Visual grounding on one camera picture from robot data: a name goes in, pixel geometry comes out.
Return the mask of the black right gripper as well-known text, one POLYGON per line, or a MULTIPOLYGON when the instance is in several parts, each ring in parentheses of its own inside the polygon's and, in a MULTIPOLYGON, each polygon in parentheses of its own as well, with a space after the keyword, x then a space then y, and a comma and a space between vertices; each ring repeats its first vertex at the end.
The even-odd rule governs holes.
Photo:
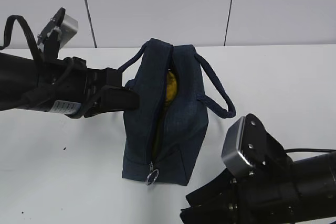
POLYGON ((228 169, 186 195, 190 207, 182 209, 183 223, 295 223, 302 221, 299 190, 301 161, 289 156, 251 160, 244 155, 228 159, 228 169), (228 204, 204 204, 233 186, 228 204))

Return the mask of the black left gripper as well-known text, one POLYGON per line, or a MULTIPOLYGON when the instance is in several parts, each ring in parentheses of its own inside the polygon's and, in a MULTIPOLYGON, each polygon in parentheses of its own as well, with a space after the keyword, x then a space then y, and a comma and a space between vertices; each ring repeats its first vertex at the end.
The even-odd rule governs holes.
POLYGON ((89 118, 108 112, 135 110, 140 97, 122 86, 118 69, 93 69, 78 57, 55 59, 45 63, 46 73, 38 78, 44 92, 36 110, 64 114, 71 119, 89 118))

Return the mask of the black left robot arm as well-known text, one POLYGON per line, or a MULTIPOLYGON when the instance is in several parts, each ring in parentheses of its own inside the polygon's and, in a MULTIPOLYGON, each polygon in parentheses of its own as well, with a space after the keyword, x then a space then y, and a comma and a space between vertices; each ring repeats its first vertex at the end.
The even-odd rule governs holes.
POLYGON ((53 59, 40 73, 32 59, 1 54, 1 110, 64 114, 71 119, 139 107, 119 69, 92 69, 78 57, 53 59))

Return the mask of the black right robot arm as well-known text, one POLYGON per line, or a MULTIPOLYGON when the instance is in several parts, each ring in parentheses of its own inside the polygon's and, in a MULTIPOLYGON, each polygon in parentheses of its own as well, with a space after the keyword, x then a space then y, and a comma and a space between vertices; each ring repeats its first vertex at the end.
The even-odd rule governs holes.
POLYGON ((296 162, 281 173, 235 178, 224 169, 186 195, 183 223, 298 223, 335 217, 335 153, 296 162))

